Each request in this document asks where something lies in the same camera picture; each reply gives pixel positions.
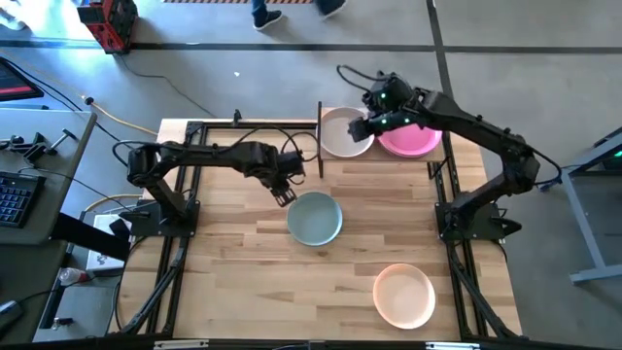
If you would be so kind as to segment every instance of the gray bowl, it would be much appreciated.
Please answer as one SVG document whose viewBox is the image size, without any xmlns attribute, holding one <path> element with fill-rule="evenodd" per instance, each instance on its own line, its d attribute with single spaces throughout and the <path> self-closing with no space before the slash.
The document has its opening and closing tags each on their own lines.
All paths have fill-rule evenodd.
<svg viewBox="0 0 622 350">
<path fill-rule="evenodd" d="M 300 243 L 321 246 L 331 242 L 341 231 L 341 207 L 331 196 L 321 192 L 301 195 L 290 206 L 288 230 Z"/>
</svg>

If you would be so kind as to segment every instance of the concrete floor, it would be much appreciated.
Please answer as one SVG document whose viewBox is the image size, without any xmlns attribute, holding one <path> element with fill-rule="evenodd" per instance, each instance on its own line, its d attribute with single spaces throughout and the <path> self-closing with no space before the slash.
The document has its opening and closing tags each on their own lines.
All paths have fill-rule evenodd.
<svg viewBox="0 0 622 350">
<path fill-rule="evenodd" d="M 203 45 L 134 51 L 126 62 L 141 73 L 167 76 L 219 117 L 230 117 L 237 108 L 247 118 L 314 118 L 318 100 L 360 106 L 360 93 L 335 74 L 338 63 L 366 72 L 395 70 L 413 85 L 441 88 L 432 51 L 438 43 L 432 39 L 425 0 L 353 0 L 343 14 L 327 22 L 319 20 L 311 5 L 273 6 L 289 20 L 267 33 L 251 28 L 248 4 L 136 2 L 143 19 L 137 27 L 137 43 Z M 15 45 L 9 41 L 92 45 L 70 2 L 46 3 L 50 5 L 31 14 L 35 30 L 0 28 L 0 46 Z M 618 93 L 622 55 L 578 54 L 582 48 L 594 47 L 622 53 L 619 1 L 436 0 L 435 5 L 450 52 L 446 54 L 449 81 L 465 110 L 510 126 L 561 164 L 569 164 L 622 123 Z M 229 43 L 238 45 L 219 46 Z M 280 44 L 302 46 L 276 46 Z M 305 44 L 323 45 L 323 51 Z M 502 50 L 491 53 L 490 47 Z M 516 47 L 570 48 L 570 52 L 516 53 Z M 93 96 L 114 115 L 151 129 L 157 129 L 162 118 L 206 117 L 163 80 L 135 77 L 118 58 L 100 50 L 1 50 L 17 63 L 29 62 Z M 476 52 L 456 53 L 469 50 Z M 47 97 L 28 103 L 63 108 Z M 103 116 L 100 122 L 121 139 L 153 139 Z M 77 177 L 104 193 L 138 193 L 125 182 L 123 167 L 113 159 L 109 150 L 113 143 L 95 131 Z M 485 153 L 484 161 L 489 176 L 501 170 L 494 155 Z M 108 176 L 100 175 L 104 169 Z M 543 165 L 541 178 L 552 174 Z M 96 199 L 96 194 L 73 186 L 63 210 L 77 216 Z M 501 204 L 509 208 L 508 217 L 524 226 L 506 245 L 524 334 L 537 340 L 622 348 L 622 277 L 581 287 L 570 283 L 569 273 L 592 263 L 563 191 L 534 191 L 504 198 Z M 609 237 L 605 246 L 617 252 L 611 263 L 619 260 L 622 239 Z M 62 312 L 91 308 L 107 315 L 110 310 L 109 293 L 80 289 L 71 299 L 74 306 Z M 102 334 L 108 321 L 104 318 L 80 332 L 40 332 L 37 339 Z"/>
</svg>

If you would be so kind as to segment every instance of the bowl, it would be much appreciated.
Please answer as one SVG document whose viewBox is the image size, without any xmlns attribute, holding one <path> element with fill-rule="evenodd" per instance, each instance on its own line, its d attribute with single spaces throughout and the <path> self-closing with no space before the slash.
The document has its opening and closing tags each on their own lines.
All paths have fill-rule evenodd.
<svg viewBox="0 0 622 350">
<path fill-rule="evenodd" d="M 403 330 L 414 330 L 432 316 L 436 295 L 430 278 L 419 268 L 396 263 L 376 278 L 373 302 L 388 323 Z"/>
<path fill-rule="evenodd" d="M 385 132 L 378 141 L 390 153 L 405 157 L 418 158 L 432 151 L 440 142 L 442 131 L 436 131 L 412 124 L 393 131 Z"/>
<path fill-rule="evenodd" d="M 341 231 L 341 207 L 331 196 L 307 192 L 290 205 L 288 230 L 300 243 L 321 246 L 331 242 Z"/>
<path fill-rule="evenodd" d="M 322 148 L 340 158 L 352 158 L 362 155 L 373 144 L 373 136 L 354 142 L 348 133 L 350 121 L 365 117 L 365 113 L 356 108 L 340 107 L 331 110 L 322 117 Z"/>
</svg>

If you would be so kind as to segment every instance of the keyboard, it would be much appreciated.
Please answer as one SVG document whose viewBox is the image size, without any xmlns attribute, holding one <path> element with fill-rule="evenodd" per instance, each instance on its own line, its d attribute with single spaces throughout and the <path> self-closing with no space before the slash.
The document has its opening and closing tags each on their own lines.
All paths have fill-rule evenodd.
<svg viewBox="0 0 622 350">
<path fill-rule="evenodd" d="M 0 171 L 0 227 L 23 228 L 46 178 Z"/>
</svg>

